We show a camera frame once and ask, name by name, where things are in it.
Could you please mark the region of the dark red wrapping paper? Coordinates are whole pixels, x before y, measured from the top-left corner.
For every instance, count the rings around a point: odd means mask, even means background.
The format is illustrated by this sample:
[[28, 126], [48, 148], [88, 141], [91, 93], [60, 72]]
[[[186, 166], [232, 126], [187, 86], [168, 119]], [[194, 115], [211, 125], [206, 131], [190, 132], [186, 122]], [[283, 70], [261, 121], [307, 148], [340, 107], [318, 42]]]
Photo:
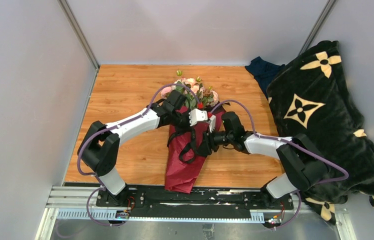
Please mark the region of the dark red wrapping paper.
[[189, 194], [205, 163], [206, 157], [197, 155], [191, 148], [191, 143], [195, 143], [196, 147], [200, 145], [203, 133], [209, 129], [208, 123], [199, 122], [192, 129], [194, 134], [191, 129], [181, 130], [169, 126], [165, 190]]

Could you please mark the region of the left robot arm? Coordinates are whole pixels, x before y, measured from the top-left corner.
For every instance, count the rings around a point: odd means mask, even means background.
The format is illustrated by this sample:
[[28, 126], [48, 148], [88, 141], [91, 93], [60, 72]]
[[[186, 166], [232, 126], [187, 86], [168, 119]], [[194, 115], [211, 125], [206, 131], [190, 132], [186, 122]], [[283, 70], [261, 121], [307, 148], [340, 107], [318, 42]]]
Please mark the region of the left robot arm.
[[188, 98], [178, 91], [173, 91], [165, 99], [150, 103], [140, 112], [104, 124], [93, 122], [78, 151], [77, 164], [86, 164], [94, 176], [109, 193], [109, 200], [115, 206], [124, 206], [128, 201], [128, 187], [117, 171], [116, 163], [119, 148], [128, 140], [147, 131], [168, 125], [189, 126], [189, 118], [179, 110]]

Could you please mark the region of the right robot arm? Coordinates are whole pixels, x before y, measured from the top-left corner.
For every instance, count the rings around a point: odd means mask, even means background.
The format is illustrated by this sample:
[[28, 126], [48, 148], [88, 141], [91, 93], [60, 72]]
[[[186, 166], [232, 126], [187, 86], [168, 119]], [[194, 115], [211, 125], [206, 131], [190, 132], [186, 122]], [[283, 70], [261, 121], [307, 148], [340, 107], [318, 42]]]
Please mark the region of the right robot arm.
[[245, 130], [239, 117], [233, 112], [225, 112], [221, 117], [224, 129], [216, 129], [216, 116], [204, 110], [194, 109], [189, 113], [189, 123], [207, 123], [208, 129], [202, 135], [197, 153], [207, 157], [219, 147], [232, 145], [241, 153], [264, 155], [278, 159], [284, 173], [260, 188], [257, 200], [267, 209], [273, 209], [282, 197], [296, 191], [307, 191], [329, 172], [329, 167], [321, 160], [321, 153], [304, 134], [295, 137], [273, 137], [257, 135]]

